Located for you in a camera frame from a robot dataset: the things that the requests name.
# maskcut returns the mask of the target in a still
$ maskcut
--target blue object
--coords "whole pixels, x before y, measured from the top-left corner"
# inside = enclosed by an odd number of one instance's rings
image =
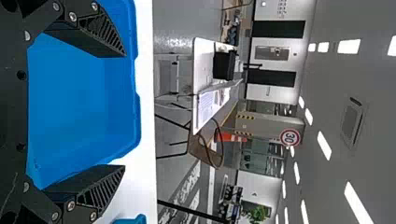
[[[136,219],[118,219],[113,224],[146,224],[146,217],[143,215],[137,216]]]
[[[100,59],[48,35],[28,49],[27,174],[43,189],[135,148],[141,138],[133,0],[99,0],[126,58]]]

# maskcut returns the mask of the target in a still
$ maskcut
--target wall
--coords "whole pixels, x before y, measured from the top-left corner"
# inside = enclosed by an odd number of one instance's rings
[[[237,186],[243,187],[244,201],[258,203],[265,206],[272,207],[271,218],[264,223],[275,223],[275,215],[277,202],[280,196],[280,187],[282,179],[274,178],[265,175],[255,175],[245,171],[239,171]]]
[[[304,37],[302,39],[252,38],[250,49],[251,63],[262,63],[262,69],[295,71],[297,72],[297,77],[294,88],[248,84],[247,98],[257,101],[296,105],[303,80],[304,62],[313,24],[316,0],[289,0],[285,6],[283,5],[284,1],[265,0],[265,7],[262,7],[262,2],[262,0],[256,2],[255,21],[305,21]],[[282,4],[281,14],[279,14],[279,4]],[[287,61],[256,60],[254,56],[257,46],[289,47],[289,59]]]

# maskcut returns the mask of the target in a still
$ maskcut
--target white ceiling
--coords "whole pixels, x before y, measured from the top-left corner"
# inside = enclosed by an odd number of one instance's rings
[[[344,196],[349,180],[374,223],[396,223],[396,57],[387,55],[396,35],[396,1],[318,0],[310,43],[330,42],[328,53],[310,52],[305,65],[301,95],[314,116],[304,143],[296,148],[301,185],[296,186],[292,159],[285,179],[288,198],[279,204],[289,208],[290,224],[303,223],[301,199],[305,199],[311,224],[357,224]],[[336,53],[334,43],[361,39],[358,55]],[[348,96],[368,105],[361,138],[350,153],[340,137],[341,118]],[[300,109],[299,117],[304,112]],[[327,161],[317,142],[322,131],[332,148]]]

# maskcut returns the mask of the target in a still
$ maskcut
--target ceiling light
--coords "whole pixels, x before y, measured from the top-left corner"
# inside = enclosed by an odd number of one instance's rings
[[[312,126],[312,122],[314,121],[314,117],[312,116],[311,111],[309,111],[308,108],[305,110],[305,118],[308,121],[309,125]]]
[[[280,167],[280,174],[283,175],[285,173],[284,164],[282,162],[282,166]]]
[[[396,35],[390,41],[388,56],[396,56]]]
[[[341,54],[357,54],[359,52],[360,45],[361,45],[360,39],[342,40],[338,44],[337,52]]]
[[[289,224],[288,207],[285,207],[285,224]]]
[[[290,147],[290,155],[294,158],[294,147]]]
[[[298,164],[296,161],[294,162],[294,175],[296,176],[296,184],[299,185],[300,184],[300,171],[298,169]]]
[[[301,214],[303,216],[303,223],[309,224],[308,213],[306,213],[306,206],[304,200],[301,201]]]
[[[332,149],[330,148],[329,144],[326,141],[326,138],[324,138],[323,133],[321,131],[319,131],[318,133],[318,142],[320,148],[323,151],[324,156],[329,161],[330,157],[332,156]]]
[[[320,53],[327,53],[329,51],[329,42],[319,43],[318,52]]]
[[[305,101],[304,101],[304,99],[303,99],[303,97],[299,97],[298,98],[298,104],[300,105],[300,108],[301,109],[304,109],[304,107],[305,107]]]
[[[317,44],[309,44],[308,45],[309,52],[315,52],[316,49],[317,49]]]
[[[373,220],[370,218],[370,215],[367,213],[367,210],[364,208],[361,199],[359,199],[358,194],[349,182],[346,183],[346,189],[344,191],[344,194],[359,223],[374,224]]]
[[[283,193],[283,199],[286,199],[286,182],[282,181],[282,193]]]

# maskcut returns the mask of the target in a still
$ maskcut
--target speed limit sign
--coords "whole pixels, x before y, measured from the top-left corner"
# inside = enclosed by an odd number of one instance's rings
[[[280,134],[280,141],[287,147],[295,147],[300,144],[300,133],[294,129],[286,129]]]

